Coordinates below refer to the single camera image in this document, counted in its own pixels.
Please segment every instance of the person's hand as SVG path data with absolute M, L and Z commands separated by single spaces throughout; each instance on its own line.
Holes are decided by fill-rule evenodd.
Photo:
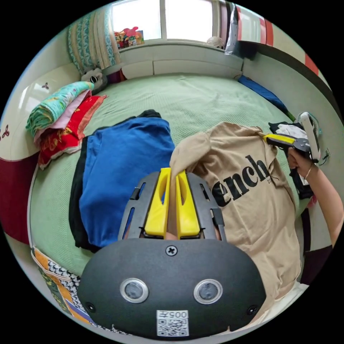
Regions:
M 296 168 L 299 175 L 303 178 L 306 177 L 308 171 L 313 165 L 313 162 L 309 159 L 304 158 L 294 148 L 288 149 L 288 163 L 291 169 Z

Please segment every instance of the blue shirt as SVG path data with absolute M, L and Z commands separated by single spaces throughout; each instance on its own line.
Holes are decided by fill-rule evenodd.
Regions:
M 90 244 L 117 241 L 134 188 L 143 177 L 169 167 L 174 148 L 169 123 L 157 117 L 133 118 L 88 137 L 79 208 Z

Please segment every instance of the green bedspread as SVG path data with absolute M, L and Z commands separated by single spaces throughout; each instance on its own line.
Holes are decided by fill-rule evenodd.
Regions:
M 254 91 L 235 80 L 218 77 L 176 74 L 145 77 L 110 85 L 100 94 L 108 98 L 94 113 L 85 135 L 149 109 L 159 112 L 170 123 L 176 145 L 222 121 L 259 126 L 267 133 L 268 122 L 291 122 Z M 39 170 L 32 191 L 30 224 L 37 248 L 80 276 L 92 253 L 75 247 L 68 222 L 70 190 L 79 155 L 64 154 L 44 171 Z M 277 157 L 293 189 L 299 216 L 308 200 L 299 201 L 284 152 L 279 151 Z

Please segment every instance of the white device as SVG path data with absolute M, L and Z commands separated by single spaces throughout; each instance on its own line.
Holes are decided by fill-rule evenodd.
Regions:
M 314 163 L 318 163 L 320 160 L 320 146 L 318 138 L 316 136 L 315 128 L 313 128 L 310 121 L 310 115 L 308 112 L 303 112 L 300 115 L 300 123 L 302 124 L 308 138 L 309 146 L 311 149 L 311 159 Z

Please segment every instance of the red blanket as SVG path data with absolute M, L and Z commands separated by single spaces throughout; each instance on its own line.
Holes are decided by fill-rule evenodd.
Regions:
M 94 112 L 102 104 L 106 96 L 90 96 L 74 111 L 65 129 L 48 129 L 41 136 L 38 165 L 45 169 L 51 160 L 63 153 L 74 153 L 81 149 L 83 131 Z

